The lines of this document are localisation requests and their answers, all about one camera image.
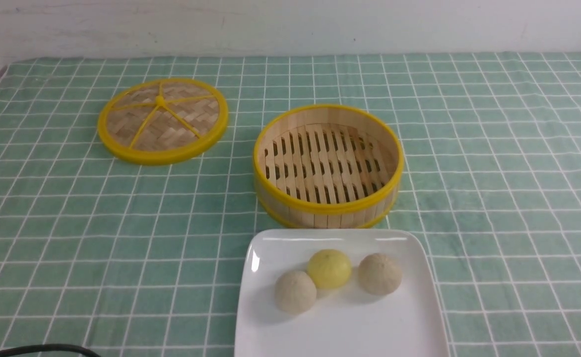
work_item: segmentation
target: white plate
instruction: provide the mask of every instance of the white plate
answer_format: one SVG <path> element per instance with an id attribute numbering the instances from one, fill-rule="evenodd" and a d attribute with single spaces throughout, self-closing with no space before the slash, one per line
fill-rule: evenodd
<path id="1" fill-rule="evenodd" d="M 318 250 L 344 251 L 358 265 L 368 254 L 395 258 L 403 282 L 376 298 L 356 275 L 297 317 L 277 310 L 274 284 L 304 269 Z M 235 357 L 448 357 L 447 336 L 433 278 L 420 242 L 383 229 L 274 229 L 256 235 L 244 265 Z"/>

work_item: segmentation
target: round bun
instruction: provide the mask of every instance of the round bun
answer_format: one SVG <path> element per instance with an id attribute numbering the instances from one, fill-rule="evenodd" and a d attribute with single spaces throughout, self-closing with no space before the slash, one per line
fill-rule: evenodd
<path id="1" fill-rule="evenodd" d="M 396 290 L 403 280 L 401 268 L 385 254 L 374 253 L 359 264 L 359 285 L 366 292 L 385 296 Z"/>
<path id="2" fill-rule="evenodd" d="M 308 311 L 317 301 L 317 288 L 303 271 L 289 271 L 277 279 L 275 305 L 288 314 Z"/>

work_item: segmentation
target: bamboo steamer lid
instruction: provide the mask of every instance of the bamboo steamer lid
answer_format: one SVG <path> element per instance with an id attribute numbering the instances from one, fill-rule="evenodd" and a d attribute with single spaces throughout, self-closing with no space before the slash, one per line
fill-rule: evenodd
<path id="1" fill-rule="evenodd" d="M 114 156 L 139 165 L 188 160 L 226 131 L 226 100 L 217 89 L 186 78 L 159 79 L 116 95 L 98 118 L 98 135 Z"/>

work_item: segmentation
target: yellow plastic rim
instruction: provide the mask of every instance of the yellow plastic rim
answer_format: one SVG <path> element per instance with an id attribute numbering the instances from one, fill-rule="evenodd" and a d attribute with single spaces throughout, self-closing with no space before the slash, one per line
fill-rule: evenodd
<path id="1" fill-rule="evenodd" d="M 387 206 L 387 208 L 383 212 L 381 212 L 381 214 L 379 214 L 376 218 L 372 219 L 371 221 L 369 221 L 365 224 L 361 224 L 358 227 L 352 227 L 352 228 L 372 228 L 373 226 L 376 226 L 383 218 L 385 218 L 386 215 L 389 214 L 389 211 L 392 209 L 392 206 L 394 206 L 397 199 L 398 199 L 398 195 L 396 195 L 396 197 L 394 198 L 392 203 L 390 203 L 389 206 Z M 286 221 L 280 215 L 277 215 L 277 213 L 275 211 L 270 209 L 270 207 L 268 207 L 268 205 L 266 205 L 265 202 L 262 199 L 260 199 L 259 195 L 257 195 L 257 201 L 259 201 L 259 204 L 261 205 L 263 210 L 265 210 L 266 213 L 268 213 L 268 215 L 272 217 L 272 219 L 277 221 L 277 223 L 281 224 L 282 226 L 285 226 L 287 228 L 296 228 L 296 229 L 306 228 L 306 227 L 302 227 L 302 226 L 297 226 L 296 224 L 292 224 L 291 222 Z"/>
<path id="2" fill-rule="evenodd" d="M 292 197 L 289 194 L 286 194 L 286 192 L 283 192 L 282 190 L 277 189 L 277 187 L 273 186 L 272 183 L 270 183 L 270 181 L 268 181 L 266 179 L 266 176 L 265 176 L 264 172 L 261 170 L 261 167 L 259 167 L 259 165 L 257 165 L 257 153 L 259 152 L 259 146 L 260 146 L 261 140 L 263 139 L 265 132 L 268 131 L 268 129 L 270 129 L 270 127 L 272 127 L 276 122 L 284 120 L 284 118 L 286 118 L 286 116 L 288 116 L 288 115 L 293 115 L 294 113 L 297 113 L 300 111 L 305 111 L 305 110 L 309 110 L 309 109 L 317 109 L 317 108 L 337 108 L 337 109 L 345 109 L 348 111 L 354 111 L 356 113 L 359 113 L 359 114 L 365 116 L 369 120 L 373 120 L 374 122 L 376 122 L 376 124 L 380 125 L 385 131 L 387 131 L 390 134 L 390 136 L 392 137 L 392 140 L 394 140 L 394 142 L 396 144 L 396 149 L 397 149 L 397 153 L 398 153 L 398 163 L 396 165 L 396 172 L 389 179 L 389 181 L 387 181 L 387 183 L 383 187 L 381 187 L 381 189 L 377 190 L 377 192 L 374 192 L 373 194 L 370 194 L 370 196 L 363 197 L 361 199 L 357 199 L 356 201 L 352 201 L 352 202 L 316 203 L 316 202 L 306 202 L 306 201 L 302 201 L 301 199 Z M 368 208 L 370 206 L 377 204 L 379 201 L 384 199 L 390 192 L 392 192 L 392 190 L 395 188 L 396 185 L 398 185 L 399 181 L 401 180 L 401 176 L 403 174 L 403 168 L 404 168 L 404 156 L 403 156 L 403 147 L 401 146 L 401 142 L 399 141 L 399 139 L 394 134 L 394 131 L 392 131 L 392 129 L 390 129 L 387 125 L 385 125 L 385 123 L 382 122 L 376 116 L 373 116 L 372 114 L 370 114 L 366 111 L 362 111 L 361 109 L 348 107 L 348 106 L 340 106 L 338 104 L 315 104 L 313 106 L 305 106 L 305 107 L 293 109 L 291 111 L 287 111 L 286 113 L 283 113 L 282 115 L 276 117 L 272 122 L 270 122 L 268 125 L 266 125 L 263 128 L 263 130 L 261 131 L 261 134 L 259 135 L 259 137 L 257 138 L 257 141 L 255 142 L 255 148 L 253 150 L 253 167 L 254 167 L 255 174 L 256 174 L 256 180 L 258 180 L 261 183 L 261 185 L 263 186 L 263 188 L 270 195 L 272 195 L 275 199 L 277 199 L 277 201 L 281 201 L 284 205 L 289 206 L 290 208 L 294 208 L 296 210 L 303 211 L 303 212 L 323 214 L 323 215 L 337 215 L 337 214 L 341 214 L 341 213 L 349 213 L 349 212 L 356 212 L 356 211 L 364 210 L 365 208 Z"/>
<path id="3" fill-rule="evenodd" d="M 140 151 L 131 149 L 131 147 L 123 146 L 119 144 L 114 138 L 109 135 L 107 131 L 107 116 L 114 105 L 118 103 L 122 97 L 129 94 L 132 91 L 140 90 L 141 88 L 147 86 L 155 86 L 156 84 L 162 86 L 164 83 L 188 83 L 193 84 L 195 86 L 199 86 L 200 88 L 204 88 L 205 90 L 209 91 L 211 95 L 217 100 L 218 102 L 218 117 L 217 121 L 213 125 L 213 128 L 205 134 L 201 136 L 197 141 L 179 147 L 177 149 L 167 150 L 167 151 L 156 151 L 156 152 L 149 152 L 149 151 Z M 160 99 L 156 100 L 156 105 L 160 104 Z M 98 116 L 98 136 L 100 140 L 103 142 L 107 150 L 109 150 L 114 156 L 120 158 L 121 160 L 129 161 L 131 163 L 135 163 L 138 165 L 168 165 L 177 163 L 180 161 L 185 161 L 190 158 L 194 158 L 195 156 L 200 155 L 202 152 L 207 151 L 211 146 L 213 146 L 222 135 L 226 131 L 226 128 L 229 124 L 229 106 L 224 99 L 224 96 L 220 91 L 215 89 L 213 86 L 209 86 L 208 84 L 197 81 L 195 79 L 188 79 L 188 78 L 168 78 L 168 79 L 157 79 L 156 81 L 150 81 L 142 84 L 138 84 L 137 86 L 133 86 L 122 93 L 119 93 L 115 97 L 113 97 L 107 105 L 103 108 Z"/>

